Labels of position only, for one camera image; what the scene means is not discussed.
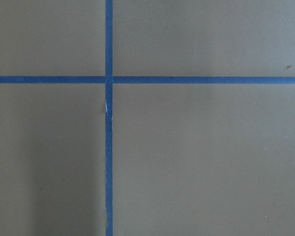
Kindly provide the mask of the brown paper table cover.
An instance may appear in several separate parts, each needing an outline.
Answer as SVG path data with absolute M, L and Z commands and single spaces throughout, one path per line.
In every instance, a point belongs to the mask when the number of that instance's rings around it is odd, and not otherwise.
M 0 0 L 0 236 L 295 236 L 295 0 Z

